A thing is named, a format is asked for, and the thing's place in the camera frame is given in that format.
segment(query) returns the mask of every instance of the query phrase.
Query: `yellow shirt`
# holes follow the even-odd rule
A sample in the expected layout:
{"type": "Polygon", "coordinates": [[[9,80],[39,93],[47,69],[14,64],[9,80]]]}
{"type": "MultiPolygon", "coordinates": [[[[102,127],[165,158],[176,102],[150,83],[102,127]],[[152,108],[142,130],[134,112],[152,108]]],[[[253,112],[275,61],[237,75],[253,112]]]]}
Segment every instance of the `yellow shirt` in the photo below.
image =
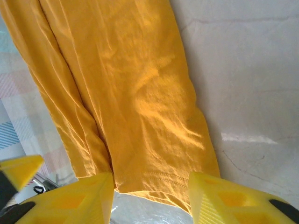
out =
{"type": "Polygon", "coordinates": [[[190,212],[191,171],[219,176],[168,0],[0,0],[77,177],[190,212]]]}

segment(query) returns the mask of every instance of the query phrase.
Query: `yellow garment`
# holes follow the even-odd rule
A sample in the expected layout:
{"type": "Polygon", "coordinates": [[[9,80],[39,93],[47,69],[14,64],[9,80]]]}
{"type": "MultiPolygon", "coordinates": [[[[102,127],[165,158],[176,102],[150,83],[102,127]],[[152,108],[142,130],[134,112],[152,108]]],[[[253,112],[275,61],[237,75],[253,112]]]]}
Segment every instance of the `yellow garment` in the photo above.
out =
{"type": "Polygon", "coordinates": [[[190,212],[191,171],[219,176],[168,0],[0,0],[77,177],[190,212]]]}

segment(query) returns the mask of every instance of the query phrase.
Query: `plaid fabric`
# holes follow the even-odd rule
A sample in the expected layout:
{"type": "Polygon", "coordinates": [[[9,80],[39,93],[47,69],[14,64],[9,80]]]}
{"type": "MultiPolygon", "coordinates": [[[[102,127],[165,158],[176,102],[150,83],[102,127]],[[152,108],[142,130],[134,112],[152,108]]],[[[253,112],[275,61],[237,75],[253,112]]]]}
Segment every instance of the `plaid fabric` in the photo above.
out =
{"type": "Polygon", "coordinates": [[[60,136],[27,65],[0,20],[0,100],[8,119],[0,119],[0,150],[20,143],[26,155],[40,154],[39,171],[59,185],[76,180],[60,136]]]}

